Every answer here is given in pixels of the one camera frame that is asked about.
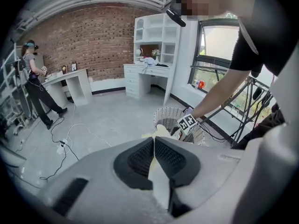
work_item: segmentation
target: person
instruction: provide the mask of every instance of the person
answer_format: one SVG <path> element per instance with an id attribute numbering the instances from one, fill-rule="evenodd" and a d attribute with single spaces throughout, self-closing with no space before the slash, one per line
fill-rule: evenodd
<path id="1" fill-rule="evenodd" d="M 67 112 L 67 108 L 62 109 L 61 107 L 59 107 L 38 80 L 37 76 L 45 76 L 46 72 L 36 67 L 33 55 L 33 53 L 35 52 L 35 46 L 35 42 L 33 40 L 29 40 L 25 45 L 22 46 L 21 49 L 21 55 L 25 61 L 26 70 L 29 74 L 29 81 L 25 84 L 25 88 L 34 107 L 36 108 L 37 114 L 49 130 L 51 129 L 53 120 L 50 120 L 46 115 L 40 103 L 40 100 L 50 109 L 58 113 L 59 117 L 62 117 Z"/>
<path id="2" fill-rule="evenodd" d="M 275 76 L 280 74 L 298 42 L 296 0 L 181 0 L 183 15 L 218 16 L 231 12 L 238 17 L 239 37 L 225 76 L 192 111 L 200 118 L 223 104 L 245 81 L 250 72 L 260 73 L 263 65 Z M 233 148 L 245 149 L 248 141 L 284 122 L 276 110 Z"/>

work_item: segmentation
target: black baseboard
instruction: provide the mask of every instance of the black baseboard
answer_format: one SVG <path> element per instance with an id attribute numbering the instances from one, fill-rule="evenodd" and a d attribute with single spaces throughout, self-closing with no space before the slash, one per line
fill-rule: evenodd
<path id="1" fill-rule="evenodd" d="M 102 94 L 102 93 L 107 93 L 107 92 L 113 92 L 113 91 L 123 91 L 125 90 L 125 87 L 118 87 L 118 88 L 112 88 L 112 89 L 107 89 L 107 90 L 101 90 L 101 91 L 93 91 L 92 94 Z"/>
<path id="2" fill-rule="evenodd" d="M 157 84 L 152 84 L 151 87 L 156 87 L 158 88 L 159 90 L 162 90 L 165 92 L 165 89 L 162 88 L 161 86 L 157 85 Z M 194 107 L 192 107 L 191 105 L 187 104 L 186 102 L 184 102 L 183 100 L 181 100 L 180 98 L 176 97 L 175 95 L 173 94 L 170 94 L 170 97 L 175 99 L 176 101 L 178 101 L 180 104 L 182 104 L 183 106 L 185 106 L 186 108 L 189 108 L 191 107 L 192 109 Z M 211 126 L 218 134 L 220 134 L 223 138 L 227 139 L 227 141 L 230 143 L 230 144 L 233 144 L 234 143 L 234 140 L 223 130 L 221 129 L 219 126 L 217 126 L 214 122 L 212 122 L 210 119 L 206 121 L 206 123 Z"/>

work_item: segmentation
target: wicker basket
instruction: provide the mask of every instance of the wicker basket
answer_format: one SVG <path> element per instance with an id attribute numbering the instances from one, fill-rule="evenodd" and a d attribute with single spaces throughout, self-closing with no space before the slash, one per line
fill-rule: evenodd
<path id="1" fill-rule="evenodd" d="M 185 115 L 185 112 L 186 109 L 183 110 L 171 107 L 158 109 L 154 114 L 155 126 L 163 125 L 168 130 L 168 132 L 171 132 L 173 127 L 177 125 L 177 120 L 183 117 Z M 190 142 L 193 144 L 205 146 L 204 132 L 202 131 L 201 127 L 199 125 L 196 125 L 191 134 L 186 136 L 184 142 Z"/>

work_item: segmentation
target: white table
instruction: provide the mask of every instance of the white table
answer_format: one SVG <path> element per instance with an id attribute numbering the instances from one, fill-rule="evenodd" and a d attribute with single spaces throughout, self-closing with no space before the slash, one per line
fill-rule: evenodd
<path id="1" fill-rule="evenodd" d="M 67 87 L 76 106 L 92 102 L 93 95 L 86 69 L 72 71 L 43 83 L 43 86 L 60 107 L 64 107 L 67 103 L 67 97 L 60 82 L 62 80 L 66 80 Z"/>
<path id="2" fill-rule="evenodd" d="M 169 67 L 149 66 L 144 68 L 144 65 L 124 64 L 126 94 L 140 99 L 150 91 L 151 76 L 165 77 L 168 78 L 164 97 L 165 105 L 170 95 L 172 85 L 170 77 L 173 76 L 170 75 L 170 72 L 171 69 Z"/>

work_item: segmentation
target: gray shirt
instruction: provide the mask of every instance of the gray shirt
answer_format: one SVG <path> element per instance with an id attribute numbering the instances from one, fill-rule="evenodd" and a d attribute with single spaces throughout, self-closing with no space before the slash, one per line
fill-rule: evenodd
<path id="1" fill-rule="evenodd" d="M 26 64 L 26 70 L 28 71 L 28 73 L 31 70 L 31 66 L 30 66 L 30 61 L 31 60 L 34 60 L 34 55 L 33 54 L 26 54 L 24 56 L 24 61 L 25 61 L 25 64 Z"/>

